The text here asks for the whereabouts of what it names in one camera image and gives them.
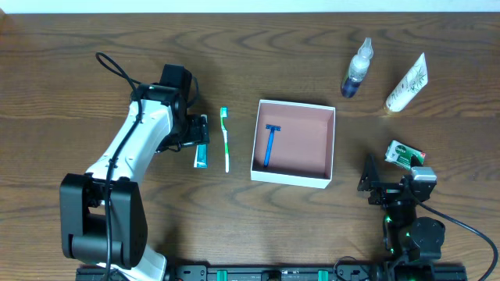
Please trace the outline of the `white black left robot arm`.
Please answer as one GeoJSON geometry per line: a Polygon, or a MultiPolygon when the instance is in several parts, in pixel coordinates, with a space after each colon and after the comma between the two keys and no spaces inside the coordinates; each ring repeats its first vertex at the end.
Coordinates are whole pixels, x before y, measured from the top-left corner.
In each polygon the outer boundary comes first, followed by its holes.
{"type": "Polygon", "coordinates": [[[140,84],[102,156],[60,184],[62,252],[97,265],[97,280],[167,276],[166,257],[148,245],[140,185],[154,155],[208,143],[206,117],[188,114],[190,92],[190,85],[140,84]]]}

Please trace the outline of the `green white toothpaste tube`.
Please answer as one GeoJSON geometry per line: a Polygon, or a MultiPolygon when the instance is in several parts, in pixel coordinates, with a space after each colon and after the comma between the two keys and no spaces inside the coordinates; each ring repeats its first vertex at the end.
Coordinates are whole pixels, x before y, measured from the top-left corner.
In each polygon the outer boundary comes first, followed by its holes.
{"type": "Polygon", "coordinates": [[[196,169],[207,169],[208,168],[208,148],[209,143],[209,131],[208,131],[208,119],[207,115],[203,114],[202,123],[202,143],[197,145],[196,155],[194,160],[194,167],[196,169]]]}

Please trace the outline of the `blue disposable razor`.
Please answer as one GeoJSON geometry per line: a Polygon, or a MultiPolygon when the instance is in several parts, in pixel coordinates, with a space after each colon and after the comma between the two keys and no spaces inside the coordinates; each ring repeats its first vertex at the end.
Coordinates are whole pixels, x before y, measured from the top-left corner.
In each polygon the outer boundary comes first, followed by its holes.
{"type": "Polygon", "coordinates": [[[266,125],[266,129],[270,131],[270,135],[269,135],[268,143],[267,143],[267,146],[266,146],[266,154],[265,154],[265,159],[264,159],[264,163],[263,163],[263,166],[265,168],[270,163],[270,156],[271,156],[272,148],[273,148],[274,134],[276,132],[279,132],[280,129],[281,129],[281,127],[280,126],[271,125],[271,124],[267,124],[266,125]]]}

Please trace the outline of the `green white toothbrush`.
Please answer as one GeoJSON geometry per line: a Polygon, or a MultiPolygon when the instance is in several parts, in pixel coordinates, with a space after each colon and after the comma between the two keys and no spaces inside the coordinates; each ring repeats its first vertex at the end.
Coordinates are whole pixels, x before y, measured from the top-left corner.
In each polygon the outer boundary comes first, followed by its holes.
{"type": "Polygon", "coordinates": [[[225,157],[225,172],[229,173],[230,171],[230,152],[229,152],[229,144],[228,144],[228,132],[225,127],[224,120],[228,117],[228,108],[222,107],[220,109],[220,125],[223,133],[223,142],[224,142],[224,157],[225,157]]]}

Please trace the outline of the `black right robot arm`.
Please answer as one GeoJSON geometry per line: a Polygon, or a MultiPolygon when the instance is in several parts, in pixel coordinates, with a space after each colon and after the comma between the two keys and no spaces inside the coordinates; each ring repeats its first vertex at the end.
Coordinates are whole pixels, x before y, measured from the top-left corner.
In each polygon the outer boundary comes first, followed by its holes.
{"type": "Polygon", "coordinates": [[[368,203],[385,212],[384,248],[391,257],[370,269],[371,280],[436,280],[434,262],[441,258],[445,225],[419,217],[416,206],[430,198],[437,176],[430,167],[416,166],[398,183],[380,179],[372,155],[366,157],[357,190],[369,191],[368,203]]]}

